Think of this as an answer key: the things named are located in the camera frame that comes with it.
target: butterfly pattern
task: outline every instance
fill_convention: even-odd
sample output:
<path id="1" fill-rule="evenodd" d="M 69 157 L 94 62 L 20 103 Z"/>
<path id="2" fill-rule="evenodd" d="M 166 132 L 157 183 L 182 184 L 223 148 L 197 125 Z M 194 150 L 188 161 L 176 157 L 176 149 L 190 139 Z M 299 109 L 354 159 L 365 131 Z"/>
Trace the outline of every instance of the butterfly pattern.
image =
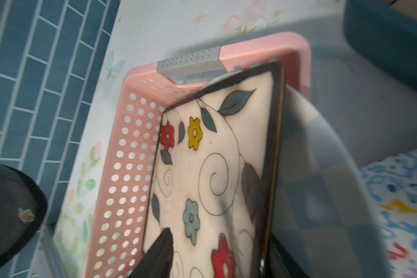
<path id="1" fill-rule="evenodd" d="M 102 67 L 102 72 L 100 74 L 100 80 L 104 82 L 104 95 L 108 94 L 111 91 L 111 88 L 114 85 L 114 81 L 117 76 L 122 72 L 122 69 L 125 65 L 125 60 L 119 61 L 113 66 L 114 62 L 114 51 L 110 49 L 107 55 L 107 61 Z"/>

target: yellow flower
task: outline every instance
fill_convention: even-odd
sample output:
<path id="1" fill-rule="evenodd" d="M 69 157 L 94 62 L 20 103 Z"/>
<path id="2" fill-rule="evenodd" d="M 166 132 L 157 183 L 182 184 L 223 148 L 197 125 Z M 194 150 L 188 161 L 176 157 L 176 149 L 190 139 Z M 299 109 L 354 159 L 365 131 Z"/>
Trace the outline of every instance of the yellow flower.
<path id="1" fill-rule="evenodd" d="M 187 129 L 187 133 L 189 134 L 189 148 L 193 147 L 196 151 L 198 149 L 199 142 L 202 139 L 202 130 L 200 120 L 198 118 L 193 119 L 190 117 L 190 125 Z"/>

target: gray leaf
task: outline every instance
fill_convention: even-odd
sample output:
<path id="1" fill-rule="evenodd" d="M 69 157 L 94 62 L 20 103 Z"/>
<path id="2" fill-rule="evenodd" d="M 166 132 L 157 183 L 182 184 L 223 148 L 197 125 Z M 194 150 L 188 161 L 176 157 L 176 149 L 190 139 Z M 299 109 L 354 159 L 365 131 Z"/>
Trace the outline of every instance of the gray leaf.
<path id="1" fill-rule="evenodd" d="M 173 164 L 172 156 L 166 150 L 161 150 L 161 159 L 164 164 L 170 165 Z"/>
<path id="2" fill-rule="evenodd" d="M 229 94 L 219 108 L 219 113 L 223 116 L 229 116 L 238 113 L 249 100 L 253 91 L 234 91 Z"/>
<path id="3" fill-rule="evenodd" d="M 152 211 L 154 217 L 159 221 L 159 215 L 160 215 L 160 208 L 159 208 L 159 200 L 157 199 L 157 196 L 153 194 L 152 198 Z"/>
<path id="4" fill-rule="evenodd" d="M 204 123 L 205 127 L 208 130 L 216 132 L 215 123 L 213 122 L 213 119 L 210 113 L 204 108 L 201 108 L 201 117 L 202 117 L 202 122 Z"/>
<path id="5" fill-rule="evenodd" d="M 183 122 L 181 121 L 181 122 L 179 123 L 179 140 L 178 140 L 178 144 L 179 144 L 180 142 L 182 142 L 182 140 L 183 140 L 184 136 L 185 136 L 185 127 L 184 127 L 184 125 L 183 125 Z"/>
<path id="6" fill-rule="evenodd" d="M 250 164 L 246 163 L 242 170 L 241 187 L 245 203 L 249 209 L 250 219 L 252 220 L 258 205 L 260 183 L 260 178 L 256 174 L 255 169 Z"/>

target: red flower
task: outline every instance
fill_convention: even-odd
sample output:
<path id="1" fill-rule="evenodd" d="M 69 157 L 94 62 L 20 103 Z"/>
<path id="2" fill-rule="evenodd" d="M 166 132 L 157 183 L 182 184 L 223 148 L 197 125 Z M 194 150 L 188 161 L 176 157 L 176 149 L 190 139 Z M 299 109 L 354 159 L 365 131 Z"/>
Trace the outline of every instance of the red flower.
<path id="1" fill-rule="evenodd" d="M 224 234 L 219 235 L 218 250 L 212 251 L 212 265 L 215 270 L 215 278 L 225 278 L 224 264 L 227 266 L 228 278 L 235 278 L 235 258 L 228 249 L 227 239 Z"/>
<path id="2" fill-rule="evenodd" d="M 174 147 L 175 145 L 175 129 L 170 125 L 170 122 L 167 121 L 167 125 L 162 126 L 161 133 L 161 144 L 163 144 L 164 149 L 168 151 L 168 148 Z"/>

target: blue tiled wall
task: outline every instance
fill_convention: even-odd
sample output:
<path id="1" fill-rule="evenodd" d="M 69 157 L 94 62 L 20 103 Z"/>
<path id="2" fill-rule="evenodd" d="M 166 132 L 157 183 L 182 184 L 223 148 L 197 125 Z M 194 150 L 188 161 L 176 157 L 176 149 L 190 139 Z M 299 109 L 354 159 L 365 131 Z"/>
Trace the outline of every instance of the blue tiled wall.
<path id="1" fill-rule="evenodd" d="M 55 223 L 119 0 L 0 0 L 0 163 L 39 184 Z M 0 269 L 28 278 L 41 233 Z"/>

